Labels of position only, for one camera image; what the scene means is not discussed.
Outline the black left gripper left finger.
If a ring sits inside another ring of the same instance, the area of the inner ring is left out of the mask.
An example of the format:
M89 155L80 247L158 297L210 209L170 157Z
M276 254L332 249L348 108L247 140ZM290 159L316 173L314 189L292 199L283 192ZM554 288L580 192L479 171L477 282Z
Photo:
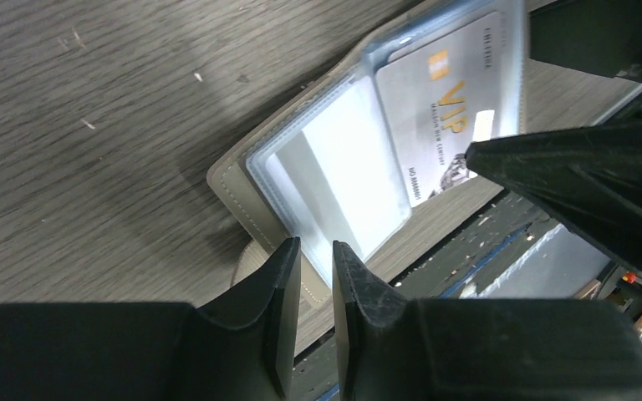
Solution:
M209 303L0 304L0 400L286 400L300 240Z

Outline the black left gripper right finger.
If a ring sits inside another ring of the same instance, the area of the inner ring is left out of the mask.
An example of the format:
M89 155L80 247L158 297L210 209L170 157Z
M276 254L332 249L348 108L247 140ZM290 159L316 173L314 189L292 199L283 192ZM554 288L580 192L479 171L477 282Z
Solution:
M642 400L642 344L602 301L399 294L333 244L344 400Z

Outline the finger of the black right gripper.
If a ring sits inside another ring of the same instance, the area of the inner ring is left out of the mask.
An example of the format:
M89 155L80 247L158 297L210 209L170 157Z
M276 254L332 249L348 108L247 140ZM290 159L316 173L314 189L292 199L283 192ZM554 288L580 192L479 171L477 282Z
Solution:
M554 1L529 17L530 58L642 83L642 1Z
M642 274L642 119L475 142L466 164Z

